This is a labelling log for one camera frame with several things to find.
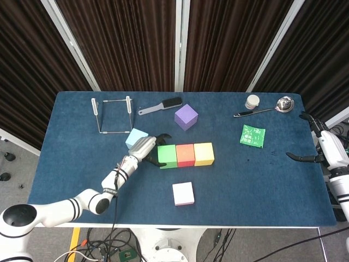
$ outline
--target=yellow tape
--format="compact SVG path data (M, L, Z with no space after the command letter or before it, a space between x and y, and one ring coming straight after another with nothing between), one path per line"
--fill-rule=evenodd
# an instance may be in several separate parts
M80 228L74 228L73 229L73 234L71 236L69 250L71 250L72 248L77 246L77 243L79 241L79 234L80 234ZM71 256L68 259L68 262L74 262L74 260L75 260L75 253L72 253Z

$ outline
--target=small container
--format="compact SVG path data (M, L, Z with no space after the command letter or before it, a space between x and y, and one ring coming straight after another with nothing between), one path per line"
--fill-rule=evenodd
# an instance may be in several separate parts
M258 106L260 103L260 98L256 96L255 94L251 94L250 96L247 97L245 106L247 109L254 109L256 106Z

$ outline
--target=orange cube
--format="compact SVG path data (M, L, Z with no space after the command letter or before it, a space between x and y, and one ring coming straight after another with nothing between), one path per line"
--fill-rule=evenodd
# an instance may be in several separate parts
M194 166L195 164L195 154L194 145L177 145L177 166L183 168L185 166Z

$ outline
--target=floor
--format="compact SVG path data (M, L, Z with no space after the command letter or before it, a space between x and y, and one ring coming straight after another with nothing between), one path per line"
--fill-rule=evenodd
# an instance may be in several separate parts
M0 141L0 151L16 155L13 162L0 158L0 174L9 172L12 177L7 182L0 182L0 212L8 206L26 203L38 163L38 157L12 144ZM348 223L338 223L335 227L321 228L321 233L347 227ZM109 233L110 229L94 229L91 239L99 240ZM54 261L59 255L69 250L73 230L70 228L36 228L29 242L29 252L36 262ZM87 229L81 229L80 241L86 237ZM203 234L198 249L197 261L202 262L212 249L218 230L209 229ZM254 261L264 255L294 242L317 236L317 229L237 229L229 249L222 261ZM344 231L323 239L329 262L347 262L345 240L349 231ZM212 261L217 248L206 261ZM319 240L313 240L284 251L267 259L273 261L325 261Z

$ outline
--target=blue table mat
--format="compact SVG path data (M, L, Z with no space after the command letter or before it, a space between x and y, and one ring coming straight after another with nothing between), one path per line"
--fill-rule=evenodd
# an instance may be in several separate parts
M119 191L117 223L154 225L221 225L316 227L334 225L335 218L319 164L291 160L285 152L316 154L298 94L255 93L258 108L270 108L285 95L294 109L233 118L246 111L249 93L61 92L57 95L28 202L48 204L72 198L86 188L101 192L101 181L128 154L128 134L99 134L91 98L99 102L102 130L130 130L125 102L134 112L162 100L182 97L198 112L186 132L174 122L179 108L139 116L134 127L150 135L169 133L168 144L212 142L212 166L159 169L142 162ZM264 147L239 143L243 125L266 129ZM172 184L192 182L195 203L175 206ZM81 223L112 223L113 200L100 216L84 211Z

